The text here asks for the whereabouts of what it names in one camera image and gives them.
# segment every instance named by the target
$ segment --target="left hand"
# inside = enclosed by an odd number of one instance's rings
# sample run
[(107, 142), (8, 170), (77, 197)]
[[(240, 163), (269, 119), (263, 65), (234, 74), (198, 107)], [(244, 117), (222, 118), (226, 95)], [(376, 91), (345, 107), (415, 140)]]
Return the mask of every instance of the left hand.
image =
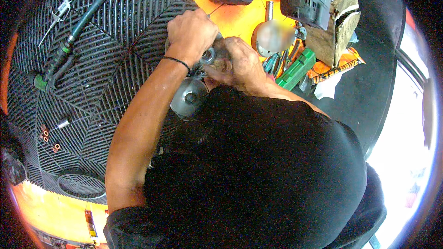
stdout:
[(212, 46), (218, 33), (219, 27), (208, 18), (205, 11), (187, 10), (168, 23), (170, 47), (165, 56), (180, 59), (192, 67), (204, 51)]

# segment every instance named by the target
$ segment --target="green hose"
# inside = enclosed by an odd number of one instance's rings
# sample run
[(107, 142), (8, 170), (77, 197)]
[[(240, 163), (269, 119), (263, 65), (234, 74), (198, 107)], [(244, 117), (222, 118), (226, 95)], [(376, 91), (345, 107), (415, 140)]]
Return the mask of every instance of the green hose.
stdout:
[(80, 21), (75, 26), (74, 30), (71, 32), (71, 36), (69, 36), (68, 42), (70, 44), (74, 44), (75, 40), (80, 36), (83, 28), (86, 24), (91, 21), (92, 16), (95, 14), (97, 9), (102, 6), (103, 2), (106, 0), (95, 0), (94, 3), (88, 8), (86, 13), (81, 17)]

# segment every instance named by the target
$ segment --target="man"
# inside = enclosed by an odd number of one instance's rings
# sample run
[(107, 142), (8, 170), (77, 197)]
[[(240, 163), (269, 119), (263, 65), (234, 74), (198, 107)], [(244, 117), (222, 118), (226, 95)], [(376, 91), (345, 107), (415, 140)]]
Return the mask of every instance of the man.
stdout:
[(175, 92), (218, 32), (201, 9), (168, 23), (165, 58), (109, 149), (110, 248), (324, 248), (359, 208), (367, 168), (354, 132), (277, 86), (235, 37), (230, 73), (207, 68), (222, 84), (202, 111), (211, 134), (147, 171)]

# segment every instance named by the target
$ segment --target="black t-shirt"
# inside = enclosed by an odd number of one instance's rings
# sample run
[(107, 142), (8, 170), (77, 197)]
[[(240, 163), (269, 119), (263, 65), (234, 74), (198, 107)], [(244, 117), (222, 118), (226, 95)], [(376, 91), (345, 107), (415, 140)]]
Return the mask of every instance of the black t-shirt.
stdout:
[(367, 169), (348, 126), (228, 86), (202, 113), (195, 154), (156, 156), (146, 206), (108, 217), (110, 248), (324, 248), (352, 227)]

